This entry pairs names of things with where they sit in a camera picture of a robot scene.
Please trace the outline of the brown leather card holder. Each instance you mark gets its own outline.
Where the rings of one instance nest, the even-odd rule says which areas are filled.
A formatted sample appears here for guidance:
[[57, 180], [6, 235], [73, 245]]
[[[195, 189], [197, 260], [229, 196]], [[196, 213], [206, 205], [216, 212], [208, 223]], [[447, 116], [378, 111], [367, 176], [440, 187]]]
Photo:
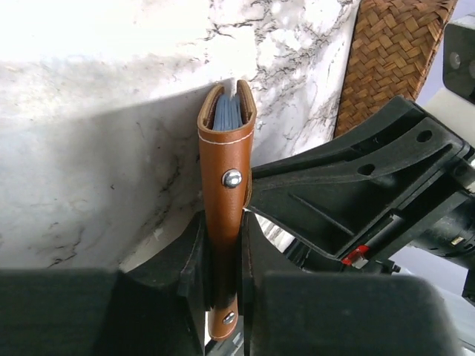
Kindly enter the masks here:
[[257, 108], [248, 83], [227, 100], [215, 85], [197, 117], [200, 171], [211, 248], [212, 297], [208, 332], [223, 341], [238, 321], [237, 249], [243, 210], [252, 193], [250, 166]]

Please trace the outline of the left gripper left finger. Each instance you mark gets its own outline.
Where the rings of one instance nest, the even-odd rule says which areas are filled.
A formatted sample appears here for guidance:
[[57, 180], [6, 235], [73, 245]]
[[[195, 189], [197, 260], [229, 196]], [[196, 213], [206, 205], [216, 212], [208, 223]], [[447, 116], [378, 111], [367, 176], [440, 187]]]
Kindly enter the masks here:
[[175, 241], [119, 277], [111, 354], [203, 355], [205, 311], [206, 222], [197, 213]]

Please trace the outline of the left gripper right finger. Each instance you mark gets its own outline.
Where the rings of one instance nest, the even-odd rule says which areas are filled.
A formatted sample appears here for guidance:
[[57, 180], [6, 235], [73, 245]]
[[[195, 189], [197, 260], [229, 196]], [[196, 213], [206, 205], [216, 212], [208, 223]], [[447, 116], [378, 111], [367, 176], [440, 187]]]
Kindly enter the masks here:
[[241, 226], [240, 310], [247, 355], [458, 355], [443, 299], [407, 275], [309, 273]]

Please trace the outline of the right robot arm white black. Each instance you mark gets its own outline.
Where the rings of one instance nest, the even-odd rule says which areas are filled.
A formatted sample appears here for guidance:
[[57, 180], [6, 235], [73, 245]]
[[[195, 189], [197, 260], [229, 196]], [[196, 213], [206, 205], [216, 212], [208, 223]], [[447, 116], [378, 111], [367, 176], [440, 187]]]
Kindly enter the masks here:
[[407, 245], [474, 269], [474, 16], [445, 28], [447, 118], [402, 96], [346, 134], [256, 167], [250, 211], [297, 240], [310, 271], [392, 273]]

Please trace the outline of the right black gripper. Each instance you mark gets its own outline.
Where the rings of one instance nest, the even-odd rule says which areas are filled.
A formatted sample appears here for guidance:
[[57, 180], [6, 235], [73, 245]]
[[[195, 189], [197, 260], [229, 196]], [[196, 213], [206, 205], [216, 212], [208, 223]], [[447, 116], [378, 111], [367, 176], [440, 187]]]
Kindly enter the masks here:
[[397, 96], [337, 139], [256, 167], [249, 209], [302, 241], [284, 255], [307, 271], [392, 274], [406, 246], [473, 271], [473, 155]]

